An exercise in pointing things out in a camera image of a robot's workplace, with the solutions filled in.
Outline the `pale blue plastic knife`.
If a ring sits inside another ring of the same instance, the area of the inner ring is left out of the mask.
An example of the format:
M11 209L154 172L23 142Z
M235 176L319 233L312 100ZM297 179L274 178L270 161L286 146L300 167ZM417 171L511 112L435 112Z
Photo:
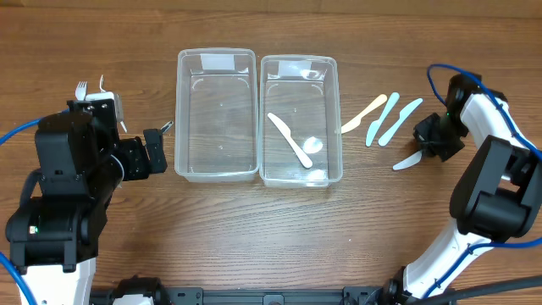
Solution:
M416 110L418 106L423 103L422 98L418 98L408 103L400 112L399 119L379 138L378 144L381 147L385 147L399 130L401 125L407 120L407 118Z

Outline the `beige plastic knife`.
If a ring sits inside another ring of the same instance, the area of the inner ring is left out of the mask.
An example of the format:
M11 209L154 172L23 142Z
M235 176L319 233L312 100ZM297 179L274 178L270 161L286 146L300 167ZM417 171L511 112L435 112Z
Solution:
M356 115L346 124L341 126L341 133L345 134L347 132L350 132L356 129L361 124L362 119L367 114L373 112L376 108L386 103L387 100L388 100L388 97L385 94L378 95L364 110L362 110L358 115Z

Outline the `light blue plastic knife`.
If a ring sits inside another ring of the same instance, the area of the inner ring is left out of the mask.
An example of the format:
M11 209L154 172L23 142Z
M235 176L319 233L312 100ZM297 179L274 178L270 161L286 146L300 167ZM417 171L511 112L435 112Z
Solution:
M392 108L396 105L399 98L400 98L400 94L398 92L392 92L379 118L373 121L371 125L368 127L368 133L367 133L366 141L365 141L365 145L367 147L370 147L372 145L373 139L376 136L380 126L384 123L384 120L386 119L387 115L390 113Z

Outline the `white plastic knife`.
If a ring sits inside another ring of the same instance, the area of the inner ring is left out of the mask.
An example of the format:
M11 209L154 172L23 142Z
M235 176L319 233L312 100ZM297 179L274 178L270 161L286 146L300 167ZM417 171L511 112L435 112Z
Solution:
M272 123L275 125L275 127L279 130L280 134L286 139L286 141L288 142L288 144L292 148L293 152L297 156L298 160L300 161L301 165L305 169L310 169L312 167L312 160L299 147L299 145L293 140L293 138L291 136L291 130L288 127L288 125L282 119L280 119L278 116L276 116L273 113L268 113L267 116L272 121Z
M394 171L398 171L398 170L403 170L403 169L410 168L410 167L418 164L421 161L422 157L423 157L423 152L422 151L417 151L413 155L405 158L404 160L400 161L399 163L394 164L392 169Z

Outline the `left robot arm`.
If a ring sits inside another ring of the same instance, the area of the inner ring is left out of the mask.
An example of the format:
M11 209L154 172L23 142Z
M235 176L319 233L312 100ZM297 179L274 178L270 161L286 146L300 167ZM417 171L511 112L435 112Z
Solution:
M9 255L2 261L23 304L87 304L114 191L167 168L163 134L170 124L122 139L113 99L67 106L38 120L40 166L6 224Z

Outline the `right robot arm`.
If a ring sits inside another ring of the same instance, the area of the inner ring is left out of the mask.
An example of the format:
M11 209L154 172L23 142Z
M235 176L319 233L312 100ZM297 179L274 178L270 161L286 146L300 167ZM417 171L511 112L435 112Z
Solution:
M477 152L451 194L448 225L388 282L383 304L437 297L484 253L537 244L516 239L531 229L541 207L541 151L518 129L504 94L484 86L481 75L461 71L441 101L445 115L431 114L414 128L418 156L446 161L463 149L466 136Z

